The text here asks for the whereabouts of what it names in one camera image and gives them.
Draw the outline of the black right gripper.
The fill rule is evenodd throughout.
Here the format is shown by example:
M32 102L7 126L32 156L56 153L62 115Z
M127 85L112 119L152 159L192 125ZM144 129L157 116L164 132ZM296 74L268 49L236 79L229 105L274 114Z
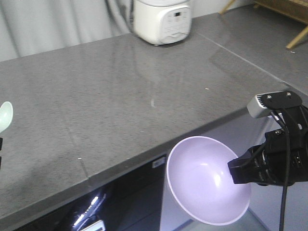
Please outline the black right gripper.
M308 109L274 110L280 128L265 133L263 144L228 162L234 184L291 186L308 180Z

